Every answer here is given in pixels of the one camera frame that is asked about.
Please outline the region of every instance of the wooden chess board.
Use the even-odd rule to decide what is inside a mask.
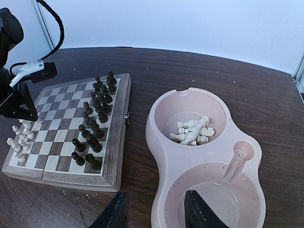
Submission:
[[[31,123],[31,131],[35,137],[27,142],[30,150],[22,150],[26,157],[20,163],[13,155],[11,148],[2,168],[6,175],[26,181],[38,182],[65,188],[118,191],[121,185],[121,172],[124,149],[125,123],[124,116],[128,113],[131,78],[129,74],[115,75],[117,90],[111,94],[113,101],[109,104],[111,113],[108,121],[100,123],[93,108],[94,118],[104,131],[104,137],[99,141],[102,151],[95,153],[81,136],[78,127],[87,126],[82,117],[85,111],[83,102],[92,107],[90,93],[94,91],[94,78],[54,85],[44,88],[35,101],[40,123]],[[106,85],[106,77],[101,77]],[[77,138],[85,143],[85,151],[79,155],[85,157],[88,153],[102,162],[101,170],[95,171],[89,163],[78,166],[72,159],[75,151],[72,140]]]

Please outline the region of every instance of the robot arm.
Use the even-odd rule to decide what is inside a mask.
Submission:
[[[11,14],[8,8],[0,9],[0,115],[6,118],[36,121],[37,111],[25,81],[38,83],[57,75],[55,63],[45,63],[43,60],[55,53],[64,40],[64,28],[60,17],[43,1],[36,0],[44,6],[56,19],[60,27],[58,45],[43,58],[35,63],[16,63],[10,71],[4,68],[8,53],[24,37],[21,24]],[[21,66],[15,73],[13,67]]]

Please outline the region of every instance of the dark chess pawn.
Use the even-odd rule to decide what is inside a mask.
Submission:
[[[96,83],[98,85],[98,88],[101,88],[101,86],[103,85],[103,82],[100,81],[100,77],[99,76],[95,77],[95,80],[96,80]]]
[[[89,117],[89,114],[86,113],[86,112],[83,112],[83,113],[82,113],[82,116],[83,116],[83,118],[85,119],[86,125],[90,126],[90,119],[91,119],[91,118]]]
[[[103,111],[101,111],[98,113],[98,119],[101,123],[104,124],[108,121],[108,116]]]
[[[99,153],[103,149],[102,145],[99,143],[98,139],[93,134],[90,134],[86,138],[86,142],[89,144],[89,146],[93,149],[95,153]]]
[[[86,127],[83,124],[79,125],[78,129],[81,132],[81,136],[84,137],[85,139],[90,135],[90,132],[86,129]]]
[[[101,91],[103,92],[105,96],[105,101],[109,104],[113,101],[113,98],[109,95],[109,90],[105,85],[101,86]]]
[[[88,154],[85,156],[85,160],[86,160],[89,164],[91,164],[91,168],[92,168],[93,170],[100,170],[100,169],[101,169],[101,165],[102,165],[101,161],[95,160],[95,157],[94,157],[93,154],[88,153]]]
[[[100,88],[98,87],[98,84],[95,82],[93,83],[93,88],[95,89],[94,90],[94,93],[97,94],[99,91],[100,91]]]
[[[90,107],[88,102],[84,102],[85,112],[91,115],[93,113],[93,109]]]
[[[101,103],[103,104],[103,111],[105,113],[110,113],[111,112],[111,107],[108,105],[108,103],[105,101],[105,96],[101,93],[98,92],[97,93],[97,97],[98,99],[101,101]]]
[[[80,143],[78,139],[73,139],[72,144],[76,147],[76,150],[78,152],[82,153],[83,151],[85,151],[85,146],[82,143]]]
[[[114,85],[117,83],[116,79],[114,78],[114,72],[113,72],[113,71],[110,71],[110,72],[108,73],[108,77],[112,77],[112,78],[113,78],[113,80],[114,80]]]
[[[79,156],[77,152],[72,153],[72,158],[76,161],[76,164],[82,166],[85,164],[85,160],[83,157]]]
[[[90,119],[91,129],[93,130],[93,134],[97,139],[102,139],[105,133],[99,128],[99,124],[94,119]]]

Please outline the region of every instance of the dark wooden table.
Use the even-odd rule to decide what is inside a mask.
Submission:
[[[304,109],[293,79],[272,69],[233,60],[173,51],[133,48],[83,48],[58,51],[58,76],[32,85],[42,88],[82,78],[130,73],[132,124],[124,144],[122,190],[131,202],[130,227],[151,227],[158,170],[145,141],[153,102],[163,93],[198,87],[219,96],[237,126],[260,143],[259,170],[266,199],[264,227],[304,227]],[[17,120],[0,118],[0,165],[9,150]],[[0,227],[88,227],[114,193],[86,192],[16,180],[0,173]]]

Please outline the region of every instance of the black cable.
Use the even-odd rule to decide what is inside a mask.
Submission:
[[[47,57],[49,57],[50,55],[54,54],[59,48],[60,46],[62,45],[63,43],[63,40],[65,38],[65,34],[64,34],[64,27],[63,27],[63,24],[62,24],[62,21],[60,19],[60,17],[58,16],[58,14],[55,13],[55,11],[52,10],[52,8],[50,8],[50,6],[43,0],[36,0],[36,2],[40,3],[44,8],[46,8],[46,10],[55,18],[55,20],[57,21],[58,25],[59,25],[59,28],[60,28],[60,39],[59,39],[59,42],[58,44],[56,45],[56,47],[50,51],[46,56],[42,57],[41,60],[44,60],[46,59]],[[10,69],[9,69],[9,73],[12,75],[12,77],[14,77],[14,74],[13,74],[13,68],[16,67],[16,66],[20,66],[20,65],[24,65],[26,64],[26,62],[22,62],[22,63],[15,63],[13,64]]]

